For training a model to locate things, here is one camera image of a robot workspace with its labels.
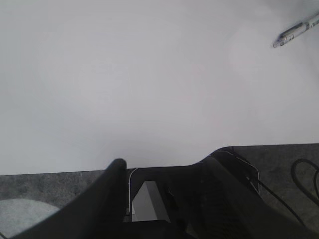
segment white tabletop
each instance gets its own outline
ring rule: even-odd
[[[319,142],[317,0],[0,1],[0,174]]]

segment pen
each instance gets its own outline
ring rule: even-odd
[[[314,15],[313,17],[309,18],[304,22],[300,22],[297,25],[293,26],[292,28],[288,29],[287,31],[281,33],[278,39],[274,42],[273,47],[283,46],[286,43],[290,42],[292,39],[296,38],[297,36],[303,34],[305,31],[313,28],[319,23],[319,13]]]

